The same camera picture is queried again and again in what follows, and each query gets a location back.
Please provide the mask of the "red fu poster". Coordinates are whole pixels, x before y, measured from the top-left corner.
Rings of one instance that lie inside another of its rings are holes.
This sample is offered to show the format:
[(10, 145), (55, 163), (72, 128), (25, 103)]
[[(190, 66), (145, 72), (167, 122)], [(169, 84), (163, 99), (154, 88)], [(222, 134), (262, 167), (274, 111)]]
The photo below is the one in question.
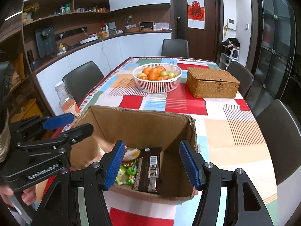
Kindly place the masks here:
[(188, 28), (205, 29), (204, 0), (187, 0)]

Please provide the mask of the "white fruit basket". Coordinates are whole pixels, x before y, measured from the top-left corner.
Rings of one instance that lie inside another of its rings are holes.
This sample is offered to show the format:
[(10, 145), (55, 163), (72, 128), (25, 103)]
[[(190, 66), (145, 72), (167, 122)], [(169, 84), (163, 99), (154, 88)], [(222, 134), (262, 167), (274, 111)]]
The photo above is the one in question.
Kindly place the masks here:
[(178, 87), (182, 70), (173, 64), (150, 63), (136, 67), (132, 75), (139, 90), (146, 93), (168, 93)]

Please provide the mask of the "white intercom panel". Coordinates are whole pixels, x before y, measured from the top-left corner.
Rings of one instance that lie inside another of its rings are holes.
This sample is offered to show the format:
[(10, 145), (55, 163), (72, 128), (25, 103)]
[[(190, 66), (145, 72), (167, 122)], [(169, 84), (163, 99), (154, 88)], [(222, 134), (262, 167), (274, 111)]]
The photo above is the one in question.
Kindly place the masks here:
[(228, 26), (229, 30), (236, 31), (236, 29), (237, 29), (237, 23), (234, 19), (228, 18), (227, 19), (227, 26)]

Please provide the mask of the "black glass cabinet door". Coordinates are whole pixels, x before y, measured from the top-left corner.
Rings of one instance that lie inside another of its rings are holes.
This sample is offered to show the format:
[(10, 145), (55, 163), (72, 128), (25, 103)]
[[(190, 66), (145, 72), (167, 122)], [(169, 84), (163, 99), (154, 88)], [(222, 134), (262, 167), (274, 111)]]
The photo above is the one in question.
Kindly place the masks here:
[(262, 33), (254, 82), (256, 100), (252, 111), (255, 115), (283, 96), (296, 45), (295, 14), (289, 2), (259, 0), (259, 5)]

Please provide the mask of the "white side cart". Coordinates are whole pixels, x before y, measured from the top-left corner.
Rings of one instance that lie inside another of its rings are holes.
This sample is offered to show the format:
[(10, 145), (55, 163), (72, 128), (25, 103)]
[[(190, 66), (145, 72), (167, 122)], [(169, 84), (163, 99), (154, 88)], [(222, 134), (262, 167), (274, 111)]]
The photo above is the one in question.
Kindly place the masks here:
[(238, 63), (240, 42), (237, 38), (227, 38), (222, 42), (219, 67), (226, 70), (232, 62)]

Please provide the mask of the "dark chair right far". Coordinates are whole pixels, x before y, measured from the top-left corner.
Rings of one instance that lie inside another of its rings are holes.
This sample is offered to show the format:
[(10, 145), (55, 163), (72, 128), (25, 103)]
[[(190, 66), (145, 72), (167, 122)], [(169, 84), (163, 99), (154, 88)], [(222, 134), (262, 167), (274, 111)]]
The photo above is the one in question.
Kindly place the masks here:
[(244, 98), (246, 98), (254, 82), (254, 76), (252, 73), (236, 61), (230, 63), (227, 71), (240, 82), (238, 91)]

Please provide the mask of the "brown cardboard box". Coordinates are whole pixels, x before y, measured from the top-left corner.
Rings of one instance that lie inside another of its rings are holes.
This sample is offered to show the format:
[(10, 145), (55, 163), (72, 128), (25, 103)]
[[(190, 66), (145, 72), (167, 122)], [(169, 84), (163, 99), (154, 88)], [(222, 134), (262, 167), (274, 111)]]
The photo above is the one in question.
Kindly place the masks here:
[(194, 197), (179, 155), (180, 142), (187, 140), (198, 149), (194, 119), (189, 115), (162, 111), (142, 111), (105, 106), (91, 106), (75, 124), (90, 123), (93, 134), (71, 148), (73, 170), (84, 169), (100, 150), (109, 152), (118, 140), (127, 147), (143, 150), (161, 148), (159, 189), (156, 193), (135, 191), (129, 185), (114, 185), (111, 191), (134, 199), (178, 205)]

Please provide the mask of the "woven wicker box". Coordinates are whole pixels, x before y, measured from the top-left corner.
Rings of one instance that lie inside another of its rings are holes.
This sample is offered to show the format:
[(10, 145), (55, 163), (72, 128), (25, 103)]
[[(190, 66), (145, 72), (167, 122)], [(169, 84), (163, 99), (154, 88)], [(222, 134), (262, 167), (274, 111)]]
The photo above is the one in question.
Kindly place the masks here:
[(188, 67), (186, 85), (195, 98), (234, 98), (240, 82), (226, 70)]

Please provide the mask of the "dark brown snack packet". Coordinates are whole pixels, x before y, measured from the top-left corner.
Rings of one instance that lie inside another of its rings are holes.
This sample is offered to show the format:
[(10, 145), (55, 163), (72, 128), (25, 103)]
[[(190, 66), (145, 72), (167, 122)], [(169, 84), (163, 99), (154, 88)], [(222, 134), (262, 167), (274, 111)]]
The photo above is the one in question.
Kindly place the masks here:
[(133, 190), (157, 194), (160, 179), (161, 147), (145, 148), (138, 157)]

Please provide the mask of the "colourful patchwork tablecloth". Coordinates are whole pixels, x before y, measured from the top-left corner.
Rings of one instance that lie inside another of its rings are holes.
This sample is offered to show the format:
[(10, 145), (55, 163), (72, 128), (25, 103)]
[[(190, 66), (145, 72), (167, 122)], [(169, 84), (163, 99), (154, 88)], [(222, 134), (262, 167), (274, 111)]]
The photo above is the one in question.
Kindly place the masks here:
[[(133, 70), (149, 63), (169, 63), (183, 71), (180, 85), (172, 92), (147, 94), (135, 85)], [(274, 167), (264, 137), (246, 101), (234, 98), (194, 98), (186, 86), (187, 68), (217, 69), (210, 61), (145, 57), (128, 58), (108, 74), (99, 86), (79, 101), (81, 111), (91, 105), (184, 113), (195, 119), (197, 144), (205, 160), (219, 168), (243, 168), (277, 224), (277, 186)], [(201, 195), (177, 206), (146, 202), (107, 192), (114, 225), (191, 225)]]

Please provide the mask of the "pink drink bottle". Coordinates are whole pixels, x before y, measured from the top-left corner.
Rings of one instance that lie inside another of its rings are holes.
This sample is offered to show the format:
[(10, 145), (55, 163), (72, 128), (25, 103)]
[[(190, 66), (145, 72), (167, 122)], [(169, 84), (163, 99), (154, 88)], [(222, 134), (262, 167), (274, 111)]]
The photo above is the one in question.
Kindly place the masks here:
[(74, 120), (81, 117), (81, 113), (74, 97), (68, 93), (67, 88), (63, 81), (55, 85), (55, 90), (60, 100), (60, 107), (63, 113), (72, 113), (74, 115)]

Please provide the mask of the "green wrapped candy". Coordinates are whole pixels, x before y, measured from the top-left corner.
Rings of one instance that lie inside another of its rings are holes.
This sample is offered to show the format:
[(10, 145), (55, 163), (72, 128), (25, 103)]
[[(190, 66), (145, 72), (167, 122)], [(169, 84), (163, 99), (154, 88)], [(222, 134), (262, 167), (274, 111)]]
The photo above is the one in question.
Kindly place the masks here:
[(122, 162), (115, 182), (118, 186), (130, 185), (133, 186), (136, 180), (137, 174), (137, 161)]

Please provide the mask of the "dark chair left side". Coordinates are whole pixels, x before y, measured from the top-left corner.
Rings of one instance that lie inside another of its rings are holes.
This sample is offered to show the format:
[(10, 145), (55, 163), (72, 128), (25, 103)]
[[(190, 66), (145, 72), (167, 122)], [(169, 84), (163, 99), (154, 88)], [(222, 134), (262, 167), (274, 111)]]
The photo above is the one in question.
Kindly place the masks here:
[(98, 66), (89, 61), (66, 74), (62, 80), (68, 93), (79, 103), (103, 78)]

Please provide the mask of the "dark chair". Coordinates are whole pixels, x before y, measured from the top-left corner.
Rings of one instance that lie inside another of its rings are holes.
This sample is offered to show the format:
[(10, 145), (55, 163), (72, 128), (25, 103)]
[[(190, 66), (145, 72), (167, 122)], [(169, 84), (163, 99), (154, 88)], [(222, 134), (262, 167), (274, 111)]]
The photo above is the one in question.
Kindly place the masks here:
[(68, 93), (79, 103), (103, 78), (98, 66), (89, 61), (66, 74), (62, 80)]
[(244, 98), (246, 98), (254, 82), (254, 76), (252, 73), (236, 61), (230, 63), (227, 71), (240, 82), (238, 91)]
[(300, 167), (300, 123), (280, 100), (269, 104), (256, 121), (266, 141), (280, 185)]

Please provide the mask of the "dark chair far end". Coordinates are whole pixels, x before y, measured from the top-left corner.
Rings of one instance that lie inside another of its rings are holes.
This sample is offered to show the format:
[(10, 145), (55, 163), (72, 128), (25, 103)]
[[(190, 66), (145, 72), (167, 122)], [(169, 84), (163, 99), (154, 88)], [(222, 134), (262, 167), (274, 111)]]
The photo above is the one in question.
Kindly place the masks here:
[(183, 39), (164, 39), (161, 56), (189, 58), (188, 41)]

